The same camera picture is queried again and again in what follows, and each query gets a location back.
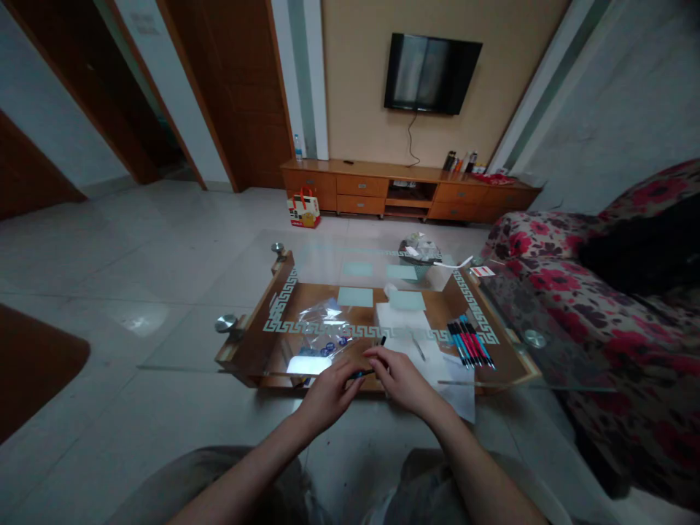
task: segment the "floral sofa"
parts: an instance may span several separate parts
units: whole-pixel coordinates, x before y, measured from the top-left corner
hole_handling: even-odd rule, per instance
[[[597,217],[508,213],[481,253],[532,287],[585,355],[578,359],[592,362],[614,386],[612,394],[563,396],[604,460],[635,486],[694,510],[700,510],[700,298],[674,292],[640,302],[584,268],[577,254],[617,221],[651,217],[697,192],[700,159],[636,184]],[[689,225],[688,235],[698,235],[697,226]]]

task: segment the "plastic bag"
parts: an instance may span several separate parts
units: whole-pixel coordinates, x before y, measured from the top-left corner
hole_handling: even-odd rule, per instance
[[[303,326],[300,356],[333,359],[354,342],[350,336],[350,323],[333,297],[302,311],[299,314],[299,324]]]
[[[433,241],[429,241],[424,233],[415,232],[406,237],[403,242],[410,257],[419,261],[432,261],[441,259],[440,249]]]

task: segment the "gift bag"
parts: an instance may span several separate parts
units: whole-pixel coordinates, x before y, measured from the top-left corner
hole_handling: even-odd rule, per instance
[[[308,195],[304,195],[304,190],[308,191]],[[321,222],[319,200],[307,187],[302,187],[299,193],[295,193],[292,198],[287,199],[287,208],[289,208],[289,217],[294,226],[315,228]]]

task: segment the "television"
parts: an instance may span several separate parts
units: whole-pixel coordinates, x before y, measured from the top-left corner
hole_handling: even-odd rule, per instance
[[[393,33],[384,107],[459,114],[481,46]]]

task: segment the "bundle of pens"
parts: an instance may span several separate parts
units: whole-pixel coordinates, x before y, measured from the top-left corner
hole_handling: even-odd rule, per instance
[[[447,329],[452,335],[452,340],[459,352],[459,358],[465,367],[468,368],[469,365],[474,368],[490,366],[496,370],[494,360],[487,352],[479,334],[476,333],[467,316],[459,316],[459,319],[448,323]]]

